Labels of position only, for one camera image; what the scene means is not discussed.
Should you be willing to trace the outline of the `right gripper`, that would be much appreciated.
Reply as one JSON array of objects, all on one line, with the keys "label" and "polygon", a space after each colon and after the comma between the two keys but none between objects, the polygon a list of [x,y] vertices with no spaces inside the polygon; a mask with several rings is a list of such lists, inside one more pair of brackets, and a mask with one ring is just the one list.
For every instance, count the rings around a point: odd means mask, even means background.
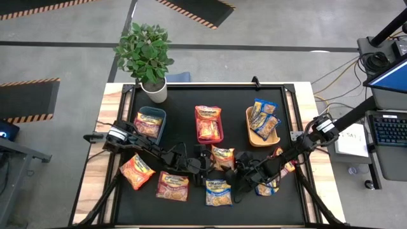
[{"label": "right gripper", "polygon": [[250,151],[240,151],[235,155],[236,163],[244,164],[243,178],[239,173],[234,170],[227,170],[225,172],[226,182],[231,186],[234,191],[238,191],[243,185],[256,186],[261,183],[269,183],[270,176],[266,173],[264,166],[269,161],[270,157],[265,159],[253,159],[253,154]]}]

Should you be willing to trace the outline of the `black table mat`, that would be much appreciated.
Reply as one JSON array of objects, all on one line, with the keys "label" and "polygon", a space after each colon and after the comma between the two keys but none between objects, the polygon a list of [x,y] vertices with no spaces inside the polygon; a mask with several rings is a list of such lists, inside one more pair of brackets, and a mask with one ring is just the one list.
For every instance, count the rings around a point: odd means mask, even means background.
[{"label": "black table mat", "polygon": [[[165,149],[175,147],[186,149],[193,157],[194,146],[198,143],[195,124],[195,106],[217,106],[222,109],[221,121],[224,138],[220,148],[233,148],[236,152],[251,151],[254,158],[264,159],[275,148],[253,147],[249,142],[245,111],[256,98],[278,105],[276,116],[281,120],[277,127],[280,137],[278,145],[287,149],[291,145],[289,113],[286,111],[283,87],[174,87],[168,89],[167,99],[160,104],[153,103],[144,92],[136,94],[133,111],[143,106],[157,107],[167,114],[166,124],[160,140]],[[118,225],[139,226],[273,226],[302,225],[303,198],[298,191],[296,176],[290,173],[282,178],[279,191],[269,197],[260,197],[255,191],[242,196],[240,203],[219,207],[205,203],[205,187],[189,185],[185,202],[156,197],[160,165],[148,155],[142,158],[156,172],[139,190],[121,179],[118,187],[120,196],[115,222]]]}]

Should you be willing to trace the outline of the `black stand pole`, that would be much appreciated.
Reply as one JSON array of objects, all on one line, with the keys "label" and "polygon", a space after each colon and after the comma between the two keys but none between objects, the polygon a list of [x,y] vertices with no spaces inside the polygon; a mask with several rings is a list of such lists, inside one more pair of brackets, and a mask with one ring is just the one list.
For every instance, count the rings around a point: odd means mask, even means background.
[{"label": "black stand pole", "polygon": [[382,44],[391,34],[407,22],[407,8],[405,8],[396,18],[394,18],[384,29],[374,38],[369,40],[371,46],[377,47]]}]

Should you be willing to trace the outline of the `black hazard-striped floor mat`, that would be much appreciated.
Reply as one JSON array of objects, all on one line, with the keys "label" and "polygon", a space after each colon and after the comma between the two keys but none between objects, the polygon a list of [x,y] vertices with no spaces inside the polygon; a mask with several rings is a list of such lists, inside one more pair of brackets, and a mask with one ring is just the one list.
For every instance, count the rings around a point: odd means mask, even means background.
[{"label": "black hazard-striped floor mat", "polygon": [[0,0],[0,20],[24,17],[96,0]]},{"label": "black hazard-striped floor mat", "polygon": [[236,9],[224,0],[155,1],[212,30],[216,30]]},{"label": "black hazard-striped floor mat", "polygon": [[60,81],[45,78],[0,84],[0,120],[12,124],[51,120]]}]

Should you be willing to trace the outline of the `red plastic bin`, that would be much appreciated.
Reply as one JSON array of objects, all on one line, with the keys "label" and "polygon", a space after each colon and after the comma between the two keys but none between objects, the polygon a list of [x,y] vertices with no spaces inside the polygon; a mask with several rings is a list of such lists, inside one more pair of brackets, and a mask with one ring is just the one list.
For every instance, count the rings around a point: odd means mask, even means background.
[{"label": "red plastic bin", "polygon": [[221,141],[223,140],[224,134],[223,134],[223,127],[222,127],[222,122],[221,122],[221,115],[220,115],[220,117],[219,117],[217,120],[215,120],[215,121],[217,122],[217,124],[218,124],[219,131],[220,131],[220,135],[221,135],[221,138],[220,138],[219,140],[205,140],[205,139],[199,139],[199,138],[198,138],[198,121],[199,121],[199,120],[200,120],[200,119],[198,119],[197,113],[196,113],[196,111],[195,111],[195,121],[196,121],[196,128],[197,128],[197,139],[198,139],[198,142],[199,142],[200,144],[215,144],[215,143],[219,143],[219,142],[221,142]]}]

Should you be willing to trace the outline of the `grey computer cart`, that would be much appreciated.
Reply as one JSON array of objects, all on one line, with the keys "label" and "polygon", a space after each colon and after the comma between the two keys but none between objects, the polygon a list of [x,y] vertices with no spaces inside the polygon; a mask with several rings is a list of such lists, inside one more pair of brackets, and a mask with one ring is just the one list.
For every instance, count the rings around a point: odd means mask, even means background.
[{"label": "grey computer cart", "polygon": [[[376,88],[372,94],[376,111],[407,113],[407,94]],[[407,182],[407,147],[374,145],[382,176],[389,181]]]}]

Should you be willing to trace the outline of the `potted plant with white pot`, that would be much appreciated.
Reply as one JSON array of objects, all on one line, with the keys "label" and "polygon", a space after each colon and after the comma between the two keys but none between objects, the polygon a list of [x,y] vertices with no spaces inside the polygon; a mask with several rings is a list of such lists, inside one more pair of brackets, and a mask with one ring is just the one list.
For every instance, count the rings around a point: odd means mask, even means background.
[{"label": "potted plant with white pot", "polygon": [[133,22],[113,48],[118,69],[130,73],[141,89],[155,103],[167,98],[167,79],[165,74],[174,59],[167,55],[169,35],[159,25]]}]

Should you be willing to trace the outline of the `orange Maruchan noodle pack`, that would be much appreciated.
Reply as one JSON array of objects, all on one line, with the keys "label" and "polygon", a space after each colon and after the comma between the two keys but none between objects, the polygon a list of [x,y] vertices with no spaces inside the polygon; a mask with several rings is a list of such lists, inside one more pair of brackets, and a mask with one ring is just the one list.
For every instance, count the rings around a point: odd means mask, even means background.
[{"label": "orange Maruchan noodle pack", "polygon": [[234,169],[234,148],[218,148],[214,145],[211,146],[211,158],[213,160],[213,166],[216,170],[224,171],[226,169]]},{"label": "orange Maruchan noodle pack", "polygon": [[219,140],[221,135],[217,122],[214,120],[199,120],[198,138],[205,140]]},{"label": "orange Maruchan noodle pack", "polygon": [[120,172],[134,190],[138,190],[155,173],[137,153],[120,167]]},{"label": "orange Maruchan noodle pack", "polygon": [[198,119],[201,120],[217,120],[221,114],[221,108],[216,106],[196,106],[195,111]]}]

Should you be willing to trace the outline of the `blue chair seat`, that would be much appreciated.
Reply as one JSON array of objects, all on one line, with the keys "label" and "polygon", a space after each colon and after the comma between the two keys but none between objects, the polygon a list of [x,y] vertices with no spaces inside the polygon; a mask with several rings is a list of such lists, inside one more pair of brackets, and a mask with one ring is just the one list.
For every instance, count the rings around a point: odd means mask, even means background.
[{"label": "blue chair seat", "polygon": [[168,83],[188,83],[191,81],[190,72],[167,74],[165,77]]}]

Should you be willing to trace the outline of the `grey desk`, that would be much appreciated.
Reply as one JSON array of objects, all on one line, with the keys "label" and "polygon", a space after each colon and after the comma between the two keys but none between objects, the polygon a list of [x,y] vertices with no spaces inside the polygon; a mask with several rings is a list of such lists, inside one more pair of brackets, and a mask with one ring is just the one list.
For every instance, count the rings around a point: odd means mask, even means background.
[{"label": "grey desk", "polygon": [[0,229],[6,229],[31,160],[49,163],[52,156],[3,138],[0,138],[0,155],[6,157],[0,163]]}]

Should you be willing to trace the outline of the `black device with blue light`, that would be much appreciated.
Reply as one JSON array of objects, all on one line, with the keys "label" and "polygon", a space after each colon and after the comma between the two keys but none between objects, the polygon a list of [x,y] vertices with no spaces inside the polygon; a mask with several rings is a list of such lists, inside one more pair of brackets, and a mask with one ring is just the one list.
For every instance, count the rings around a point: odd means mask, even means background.
[{"label": "black device with blue light", "polygon": [[14,142],[20,128],[7,121],[0,120],[0,138]]}]

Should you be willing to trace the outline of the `white paper sheet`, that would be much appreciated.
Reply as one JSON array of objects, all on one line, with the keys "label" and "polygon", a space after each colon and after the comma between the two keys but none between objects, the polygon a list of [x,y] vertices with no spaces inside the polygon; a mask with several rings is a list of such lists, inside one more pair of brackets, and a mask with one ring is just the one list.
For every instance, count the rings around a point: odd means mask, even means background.
[{"label": "white paper sheet", "polygon": [[369,157],[364,126],[355,123],[340,132],[335,151],[343,155]]}]

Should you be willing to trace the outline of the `dark red Maruchan noodle pack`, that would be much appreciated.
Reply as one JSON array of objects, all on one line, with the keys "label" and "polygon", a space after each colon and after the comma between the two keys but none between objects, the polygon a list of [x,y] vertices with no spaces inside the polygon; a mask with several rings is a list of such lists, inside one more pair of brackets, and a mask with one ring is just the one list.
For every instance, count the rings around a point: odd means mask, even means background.
[{"label": "dark red Maruchan noodle pack", "polygon": [[189,179],[161,171],[156,197],[186,202],[188,199]]},{"label": "dark red Maruchan noodle pack", "polygon": [[[279,156],[280,154],[283,153],[283,149],[281,147],[277,147],[275,151],[273,152],[273,156]],[[287,174],[293,172],[295,170],[295,166],[292,163],[292,161],[287,162],[282,169],[280,170],[280,178],[283,178]]]},{"label": "dark red Maruchan noodle pack", "polygon": [[134,125],[136,126],[138,133],[153,138],[158,137],[162,123],[162,118],[146,115],[140,112],[137,113],[137,117],[134,120]]}]

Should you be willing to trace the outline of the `blue Maruchan noodle pack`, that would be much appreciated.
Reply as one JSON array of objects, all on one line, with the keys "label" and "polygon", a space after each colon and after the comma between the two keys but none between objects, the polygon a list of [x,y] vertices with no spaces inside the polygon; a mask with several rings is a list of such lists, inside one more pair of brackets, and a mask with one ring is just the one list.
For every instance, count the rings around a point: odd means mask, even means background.
[{"label": "blue Maruchan noodle pack", "polygon": [[274,179],[269,183],[261,183],[255,188],[258,196],[268,197],[274,195],[279,190],[279,179]]},{"label": "blue Maruchan noodle pack", "polygon": [[260,112],[250,121],[249,126],[265,141],[280,123],[281,121],[273,114]]},{"label": "blue Maruchan noodle pack", "polygon": [[206,199],[208,206],[232,205],[231,186],[220,179],[206,180]]},{"label": "blue Maruchan noodle pack", "polygon": [[258,114],[260,112],[274,114],[274,112],[277,110],[277,108],[278,108],[278,105],[274,102],[265,101],[263,99],[255,99],[252,112],[254,114]]}]

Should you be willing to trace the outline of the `teal plastic bin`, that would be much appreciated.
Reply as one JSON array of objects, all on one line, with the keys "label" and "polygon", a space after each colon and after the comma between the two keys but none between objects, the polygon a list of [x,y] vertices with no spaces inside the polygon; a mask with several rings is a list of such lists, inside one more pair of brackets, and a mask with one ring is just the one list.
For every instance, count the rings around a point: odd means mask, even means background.
[{"label": "teal plastic bin", "polygon": [[160,133],[158,134],[158,137],[157,138],[151,137],[156,144],[159,144],[162,134],[163,134],[164,126],[166,124],[166,116],[167,116],[166,112],[162,109],[152,108],[149,106],[141,107],[138,112],[143,113],[145,115],[160,117],[163,119],[163,123],[162,123],[162,126],[160,127]]}]

